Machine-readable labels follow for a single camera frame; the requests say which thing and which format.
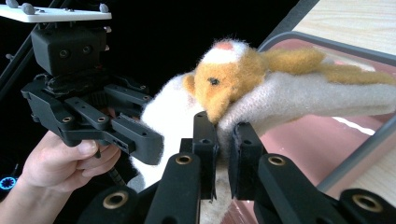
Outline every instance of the plush toy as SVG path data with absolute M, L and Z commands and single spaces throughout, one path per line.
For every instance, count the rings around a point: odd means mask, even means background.
M 196 69 L 169 80 L 141 116 L 142 124 L 163 136 L 158 165 L 131 158 L 139 175 L 128 186 L 140 191 L 159 181 L 181 138 L 192 138 L 193 117 L 206 111 L 216 125 L 220 156 L 217 199 L 201 201 L 201 223 L 220 223 L 232 202 L 227 174 L 232 131 L 249 122 L 258 136 L 305 115 L 379 115 L 396 109 L 391 75 L 362 71 L 326 60 L 315 48 L 258 52 L 243 41 L 219 41 Z

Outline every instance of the toy eye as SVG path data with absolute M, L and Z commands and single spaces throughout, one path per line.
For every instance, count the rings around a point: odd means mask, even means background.
M 220 84 L 220 81 L 217 78 L 210 77 L 207 79 L 210 82 L 210 85 L 217 86 Z

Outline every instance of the black background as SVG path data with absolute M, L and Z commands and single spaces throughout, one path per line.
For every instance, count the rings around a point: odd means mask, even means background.
M 50 1 L 26 1 L 47 7 Z M 92 9 L 104 2 L 112 13 L 110 21 L 90 25 L 109 25 L 110 50 L 102 53 L 102 64 L 149 87 L 155 95 L 171 77 L 191 71 L 215 40 L 238 38 L 257 48 L 297 4 L 297 0 L 230 1 L 72 1 L 76 9 Z M 7 66 L 7 53 L 15 54 L 34 24 L 0 18 L 0 70 Z M 10 174 L 23 162 L 47 131 L 30 117 L 30 107 L 20 89 L 43 69 L 32 59 L 0 102 L 0 175 Z M 123 155 L 116 168 L 126 181 L 134 174 Z M 98 176 L 76 190 L 57 223 L 74 223 L 82 209 L 112 184 Z

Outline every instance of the table surface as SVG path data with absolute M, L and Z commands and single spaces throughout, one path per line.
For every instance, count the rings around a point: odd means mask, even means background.
M 396 55 L 396 1 L 320 0 L 293 31 Z M 350 187 L 371 190 L 396 206 L 396 148 Z

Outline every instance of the toy head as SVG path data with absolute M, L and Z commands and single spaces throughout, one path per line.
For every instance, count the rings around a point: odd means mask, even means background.
M 266 70 L 262 53 L 245 42 L 223 40 L 204 55 L 194 75 L 184 77 L 183 85 L 216 124 L 231 103 L 263 81 Z

